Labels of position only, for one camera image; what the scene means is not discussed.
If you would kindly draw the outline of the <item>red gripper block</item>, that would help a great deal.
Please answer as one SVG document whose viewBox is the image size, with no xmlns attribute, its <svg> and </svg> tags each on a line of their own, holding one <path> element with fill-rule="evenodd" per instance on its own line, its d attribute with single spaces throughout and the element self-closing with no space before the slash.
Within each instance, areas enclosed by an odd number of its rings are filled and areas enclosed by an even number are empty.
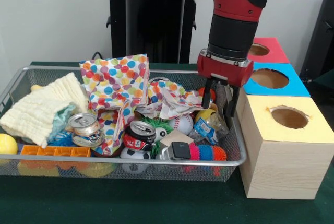
<svg viewBox="0 0 334 224">
<path fill-rule="evenodd" d="M 204 109 L 208 109 L 210 106 L 212 78 L 227 82 L 228 85 L 225 86 L 226 103 L 224 106 L 224 117 L 230 129 L 240 95 L 239 87 L 243 87 L 248 82 L 253 72 L 254 62 L 249 60 L 237 62 L 199 56 L 197 67 L 199 74 L 207 78 L 202 97 L 202 107 Z"/>
</svg>

